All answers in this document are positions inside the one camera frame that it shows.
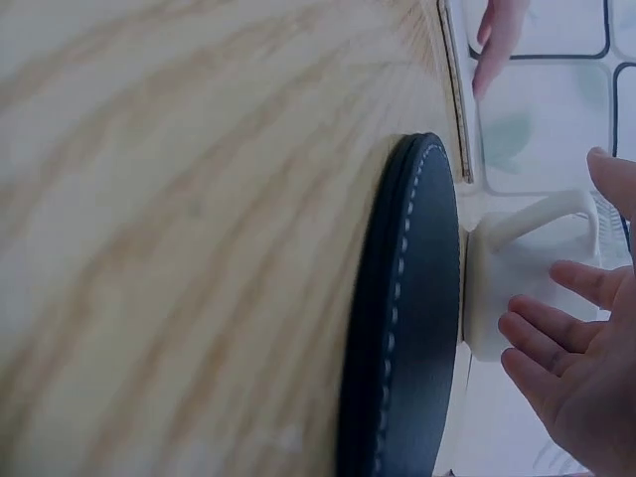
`white stitching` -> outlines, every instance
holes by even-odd
[[[428,145],[428,147],[426,148],[426,150],[423,152],[421,158],[419,159],[419,164],[417,165],[417,172],[415,173],[415,178],[413,179],[413,185],[412,185],[412,189],[410,192],[410,200],[408,201],[408,207],[406,208],[406,218],[404,219],[403,222],[403,228],[400,231],[400,238],[401,238],[401,248],[400,248],[400,253],[399,253],[399,257],[397,258],[397,279],[396,279],[396,285],[395,285],[395,289],[394,289],[394,299],[393,299],[393,304],[392,304],[392,308],[391,308],[391,326],[389,329],[389,333],[388,333],[388,338],[387,338],[387,344],[386,344],[386,354],[387,354],[387,358],[385,359],[385,375],[383,378],[383,382],[382,382],[382,394],[383,394],[383,398],[382,398],[382,405],[381,405],[381,409],[380,409],[380,423],[378,425],[378,429],[376,430],[376,442],[382,442],[384,443],[384,432],[387,429],[387,411],[389,409],[389,401],[390,401],[390,397],[391,397],[391,388],[389,387],[389,379],[391,378],[391,373],[392,373],[392,356],[393,353],[392,351],[395,348],[396,345],[396,336],[395,336],[395,332],[394,332],[394,326],[396,325],[396,323],[398,322],[398,317],[399,317],[399,312],[398,312],[398,301],[399,301],[399,297],[401,295],[401,283],[399,282],[399,280],[402,277],[402,274],[404,272],[404,257],[403,254],[406,252],[407,248],[408,248],[408,240],[406,238],[406,233],[410,230],[410,219],[408,218],[412,212],[413,212],[413,201],[412,199],[415,198],[415,190],[417,189],[417,186],[419,185],[419,176],[421,175],[421,171],[422,171],[422,167],[424,165],[424,161],[426,160],[426,158],[428,157],[428,154],[430,154],[430,151],[432,151],[433,149],[437,149],[439,150],[443,156],[444,159],[446,159],[446,161],[448,161],[448,157],[446,156],[446,152],[444,151],[444,149],[442,147],[440,147],[437,144],[430,144]],[[382,471],[382,453],[384,450],[384,446],[380,446],[377,445],[375,452],[374,452],[374,475],[378,476],[380,475],[380,472]]]

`white tile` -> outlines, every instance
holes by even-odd
[[[614,47],[624,56],[636,58],[636,2],[612,0]]]
[[[500,194],[592,188],[585,157],[610,146],[610,75],[589,61],[511,63],[479,107],[486,179]]]
[[[616,154],[636,161],[636,67],[627,67],[618,75],[618,141]]]
[[[477,31],[486,0],[463,0],[470,45],[480,52]],[[533,0],[514,55],[597,55],[605,48],[601,0]]]
[[[501,365],[473,360],[454,474],[527,477],[582,470],[553,443]]]

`round black disc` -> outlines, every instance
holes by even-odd
[[[341,477],[432,475],[459,320],[457,207],[434,134],[406,136],[374,204],[351,312],[337,446]]]

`light wood board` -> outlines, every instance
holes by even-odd
[[[0,9],[0,474],[328,476],[401,134],[462,173],[432,0]]]

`wooden surface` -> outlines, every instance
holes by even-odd
[[[0,475],[332,475],[399,134],[461,173],[433,0],[0,4]]]

